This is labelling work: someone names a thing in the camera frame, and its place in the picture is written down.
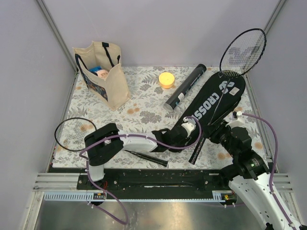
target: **racket strings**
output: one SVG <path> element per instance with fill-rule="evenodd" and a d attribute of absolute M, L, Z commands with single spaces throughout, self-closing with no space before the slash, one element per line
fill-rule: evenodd
<path fill-rule="evenodd" d="M 248 72 L 261 57 L 265 44 L 265 34 L 261 30 L 241 35 L 227 49 L 221 61 L 221 72 L 227 77 L 235 77 L 232 70 L 238 68 L 240 73 Z"/>
<path fill-rule="evenodd" d="M 85 148 L 84 138 L 96 130 L 95 125 L 84 118 L 69 118 L 56 129 L 56 142 L 66 150 L 81 151 Z"/>

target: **racket handle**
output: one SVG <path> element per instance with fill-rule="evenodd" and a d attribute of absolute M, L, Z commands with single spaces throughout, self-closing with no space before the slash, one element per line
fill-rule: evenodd
<path fill-rule="evenodd" d="M 201 152 L 201 148 L 202 148 L 203 144 L 205 143 L 205 140 L 206 140 L 206 138 L 204 136 L 204 132 L 202 132 L 201 133 L 201 138 L 200 138 L 199 142 L 197 143 L 197 145 L 196 145 L 196 147 L 195 147 L 195 149 L 193 151 L 193 154 L 192 154 L 192 156 L 191 156 L 191 158 L 189 160 L 189 163 L 195 165 L 195 162 L 196 162 L 196 160 L 198 158 L 199 153 Z"/>
<path fill-rule="evenodd" d="M 143 153 L 140 153 L 140 152 L 134 152 L 134 151 L 129 151 L 129 150 L 125 150 L 139 158 L 142 158 L 144 160 L 147 160 L 147 161 L 151 161 L 151 162 L 154 162 L 154 163 L 157 163 L 157 164 L 160 164 L 164 167 L 167 167 L 168 165 L 168 161 L 164 161 L 164 160 L 161 160 L 161 159 L 158 159 L 156 157 L 151 157 L 151 156 L 148 156 L 146 154 L 143 154 Z"/>

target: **floral tablecloth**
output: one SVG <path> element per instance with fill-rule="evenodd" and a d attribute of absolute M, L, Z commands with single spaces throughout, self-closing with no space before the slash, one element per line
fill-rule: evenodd
<path fill-rule="evenodd" d="M 173 112 L 166 111 L 163 108 L 163 104 L 194 68 L 123 67 L 132 98 L 114 112 L 87 90 L 82 77 L 79 75 L 69 107 L 68 117 L 88 118 L 93 121 L 97 128 L 114 122 L 119 129 L 130 132 L 150 132 L 166 127 L 172 128 L 208 78 L 218 71 L 218 67 L 208 67 L 207 71 L 193 86 L 179 106 Z M 159 75 L 165 71 L 171 72 L 175 76 L 175 85 L 171 89 L 163 89 L 158 83 Z M 246 90 L 236 110 L 253 113 Z M 264 157 L 264 150 L 256 122 L 249 117 L 245 119 L 246 123 L 244 126 L 252 137 L 253 149 L 260 156 Z M 230 121 L 231 116 L 229 115 L 226 120 Z M 186 149 L 181 153 L 165 151 L 148 154 L 169 161 L 168 167 L 172 169 L 221 169 L 232 162 L 231 156 L 221 145 L 216 145 L 206 140 L 196 164 L 191 165 L 188 160 L 193 149 Z M 85 160 L 80 158 L 78 154 L 57 146 L 54 152 L 53 167 L 85 168 Z M 105 168 L 138 169 L 163 167 L 140 159 L 128 152 L 120 151 L 105 164 Z"/>

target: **tote bag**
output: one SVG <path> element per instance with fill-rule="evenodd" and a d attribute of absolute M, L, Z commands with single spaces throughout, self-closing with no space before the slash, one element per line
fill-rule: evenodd
<path fill-rule="evenodd" d="M 120 108 L 131 97 L 121 67 L 119 46 L 112 43 L 92 42 L 87 48 L 73 48 L 75 59 L 87 88 L 99 97 L 112 111 Z M 100 78 L 89 69 L 101 66 L 109 73 Z"/>

